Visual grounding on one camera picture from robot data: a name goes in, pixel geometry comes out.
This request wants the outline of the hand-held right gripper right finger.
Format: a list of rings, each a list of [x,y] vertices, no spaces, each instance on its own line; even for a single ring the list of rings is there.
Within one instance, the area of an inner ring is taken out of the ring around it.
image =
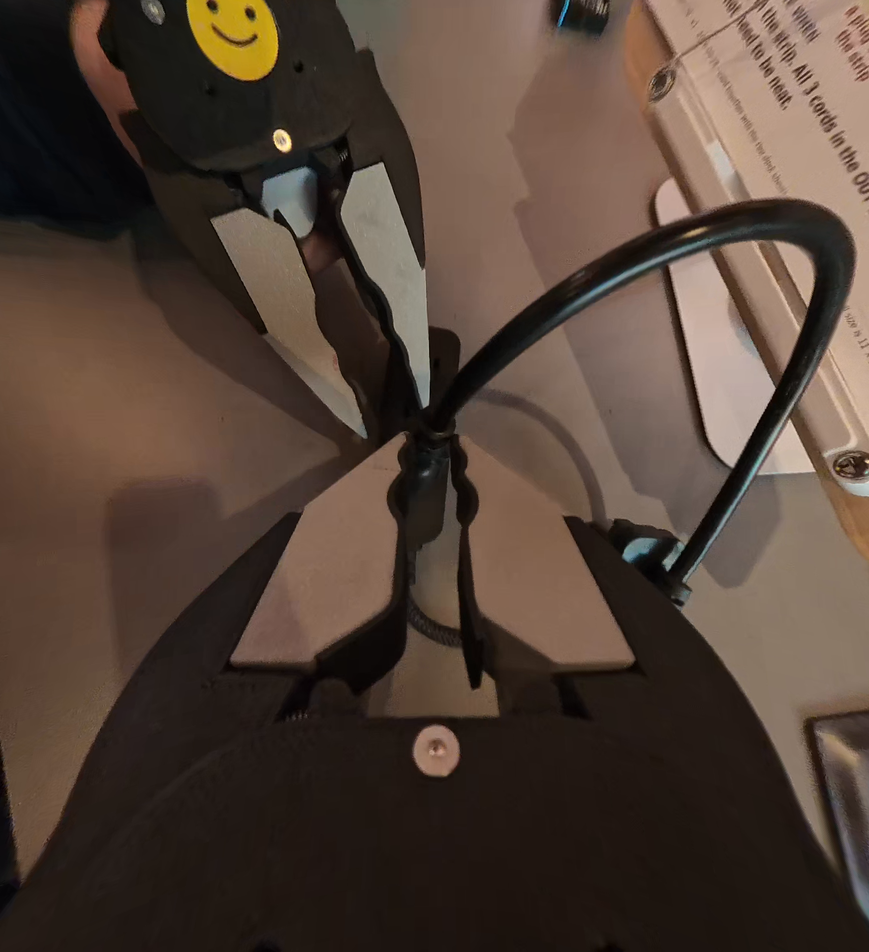
[[[562,506],[454,437],[457,588],[469,683],[619,671],[634,655]]]

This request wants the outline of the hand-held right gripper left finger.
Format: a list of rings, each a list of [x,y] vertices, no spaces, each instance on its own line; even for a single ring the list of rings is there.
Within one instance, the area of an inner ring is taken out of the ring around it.
[[[359,696],[407,640],[407,557],[400,434],[304,507],[229,664]]]

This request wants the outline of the person's left forearm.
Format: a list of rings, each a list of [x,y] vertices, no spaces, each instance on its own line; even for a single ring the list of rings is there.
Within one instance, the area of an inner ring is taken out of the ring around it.
[[[71,1],[0,1],[0,219],[110,236],[154,204],[120,125],[124,74],[99,101],[73,58]]]

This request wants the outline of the small black device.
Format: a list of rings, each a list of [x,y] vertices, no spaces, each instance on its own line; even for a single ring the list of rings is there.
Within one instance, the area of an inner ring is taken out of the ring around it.
[[[611,1],[550,1],[551,21],[558,31],[591,37],[601,36],[607,28]]]

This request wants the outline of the black power strip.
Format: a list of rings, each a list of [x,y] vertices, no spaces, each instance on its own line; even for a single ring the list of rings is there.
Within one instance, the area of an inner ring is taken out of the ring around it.
[[[429,329],[430,403],[434,404],[459,369],[460,340],[449,329]],[[411,430],[421,414],[415,379],[405,370],[390,346],[378,340],[369,346],[357,371],[359,407],[367,439],[378,448],[399,433]]]

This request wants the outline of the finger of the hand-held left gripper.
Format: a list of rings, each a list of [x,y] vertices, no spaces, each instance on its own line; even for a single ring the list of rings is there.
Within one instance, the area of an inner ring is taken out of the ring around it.
[[[210,224],[265,341],[340,422],[377,441],[379,329],[342,259],[319,258],[319,205],[316,172],[294,170],[263,181],[258,208],[219,211]]]
[[[431,398],[431,347],[423,253],[383,161],[352,171],[334,209],[346,263],[407,390],[411,412]]]

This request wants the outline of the white rounded pad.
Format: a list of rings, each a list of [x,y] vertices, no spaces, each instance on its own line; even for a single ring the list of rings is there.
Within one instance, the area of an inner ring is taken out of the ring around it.
[[[736,302],[710,253],[668,268],[706,441],[732,467],[774,392]]]

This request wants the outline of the printed instruction sheet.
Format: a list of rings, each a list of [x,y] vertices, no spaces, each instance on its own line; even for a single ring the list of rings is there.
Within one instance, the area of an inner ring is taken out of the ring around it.
[[[869,2],[645,2],[760,187],[827,208],[856,270],[829,349],[869,410]]]

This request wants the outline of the person's left hand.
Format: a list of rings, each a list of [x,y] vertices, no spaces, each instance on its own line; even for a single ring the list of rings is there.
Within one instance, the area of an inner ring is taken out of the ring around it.
[[[71,50],[78,70],[99,101],[119,90],[119,72],[100,45],[99,30],[109,10],[108,1],[75,1],[69,14]]]

